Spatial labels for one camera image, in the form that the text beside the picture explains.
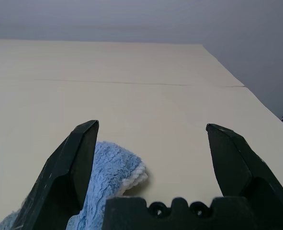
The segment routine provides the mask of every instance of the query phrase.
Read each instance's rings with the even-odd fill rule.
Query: blue towel
[[[70,218],[66,230],[100,230],[106,199],[121,196],[146,180],[145,169],[141,159],[130,151],[114,143],[97,142],[83,210]],[[18,212],[0,222],[0,230],[10,230]]]

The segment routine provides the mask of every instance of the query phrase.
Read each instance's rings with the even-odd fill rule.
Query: gray wall
[[[283,0],[0,0],[0,38],[202,43],[283,116]]]

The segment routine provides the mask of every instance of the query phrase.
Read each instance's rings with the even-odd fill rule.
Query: black plastic part
[[[283,187],[267,164],[233,130],[214,124],[206,130],[222,194],[246,197],[265,229],[283,229]]]
[[[157,218],[156,213],[148,211],[144,199],[118,197],[106,202],[102,230],[260,229],[254,213],[244,197],[215,198],[210,209],[211,215],[201,218],[194,211],[191,211],[186,200],[175,198],[171,204],[170,213],[167,216]]]
[[[90,180],[98,121],[77,126],[46,161],[12,230],[65,230],[83,204]]]

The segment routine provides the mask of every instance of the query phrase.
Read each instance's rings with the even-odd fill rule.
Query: beige table surface
[[[148,204],[221,195],[207,123],[243,135],[283,186],[283,123],[202,45],[0,40],[0,220],[91,119],[144,160]]]

